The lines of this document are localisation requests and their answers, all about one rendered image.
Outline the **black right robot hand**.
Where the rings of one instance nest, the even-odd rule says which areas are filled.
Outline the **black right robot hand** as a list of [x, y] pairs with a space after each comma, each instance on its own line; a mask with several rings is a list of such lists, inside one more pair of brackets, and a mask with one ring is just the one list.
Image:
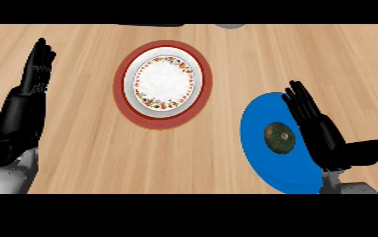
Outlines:
[[321, 112], [300, 81], [290, 81], [283, 99], [297, 122], [315, 163], [324, 170], [348, 170], [378, 162], [378, 140], [348, 143], [331, 118]]

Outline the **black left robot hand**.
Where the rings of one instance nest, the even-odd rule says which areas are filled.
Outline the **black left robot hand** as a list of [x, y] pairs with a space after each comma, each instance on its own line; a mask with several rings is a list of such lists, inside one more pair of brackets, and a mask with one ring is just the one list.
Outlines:
[[21, 83], [11, 89], [0, 109], [0, 167], [39, 146], [55, 57], [57, 52], [40, 38], [26, 62]]

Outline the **dark green round squash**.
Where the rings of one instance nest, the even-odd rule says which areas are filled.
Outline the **dark green round squash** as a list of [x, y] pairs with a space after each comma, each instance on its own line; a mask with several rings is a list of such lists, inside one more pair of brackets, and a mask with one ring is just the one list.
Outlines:
[[296, 146], [296, 135], [281, 122], [272, 122], [265, 129], [265, 141], [269, 149], [278, 154], [288, 154]]

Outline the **blue round plate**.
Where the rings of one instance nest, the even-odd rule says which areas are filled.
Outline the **blue round plate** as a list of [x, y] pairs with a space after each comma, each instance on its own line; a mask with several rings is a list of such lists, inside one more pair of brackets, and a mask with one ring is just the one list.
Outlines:
[[[272, 122], [284, 123], [296, 135], [288, 154], [275, 153], [265, 141]], [[322, 187], [322, 169], [312, 160], [300, 128], [281, 92], [260, 95], [249, 104], [240, 124], [240, 136], [249, 162], [266, 183], [290, 194], [315, 194]]]

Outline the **white floral rimmed plate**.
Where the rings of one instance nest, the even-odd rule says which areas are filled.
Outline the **white floral rimmed plate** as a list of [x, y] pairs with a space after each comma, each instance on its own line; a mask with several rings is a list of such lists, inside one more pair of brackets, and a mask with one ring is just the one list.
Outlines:
[[169, 118], [185, 112], [203, 88], [203, 70], [195, 57], [176, 47], [145, 51], [125, 75], [125, 95], [144, 116]]

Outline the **red round placemat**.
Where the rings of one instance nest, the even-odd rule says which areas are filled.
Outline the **red round placemat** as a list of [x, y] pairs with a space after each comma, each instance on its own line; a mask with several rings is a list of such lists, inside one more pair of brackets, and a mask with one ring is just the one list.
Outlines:
[[[201, 70], [203, 70], [203, 88], [201, 88], [200, 96], [194, 104], [191, 105], [190, 109], [185, 112], [182, 112], [179, 115], [172, 116], [169, 118], [156, 118], [156, 117], [144, 116], [138, 112], [138, 110], [132, 107], [126, 99], [123, 88], [125, 88], [125, 75], [126, 75], [126, 71], [129, 69], [132, 60], [145, 51], [163, 46], [170, 46], [170, 47], [184, 49], [198, 60]], [[133, 52], [127, 55], [126, 59], [123, 60], [123, 63], [117, 69], [117, 73], [114, 77], [114, 87], [113, 87], [114, 99], [123, 115], [136, 125], [148, 129], [170, 129], [185, 124], [201, 112], [210, 98], [212, 88], [213, 88], [213, 75], [212, 75], [212, 69], [210, 69], [210, 65], [206, 60], [206, 57], [191, 45], [175, 40], [159, 40], [159, 41], [150, 42], [133, 50]]]

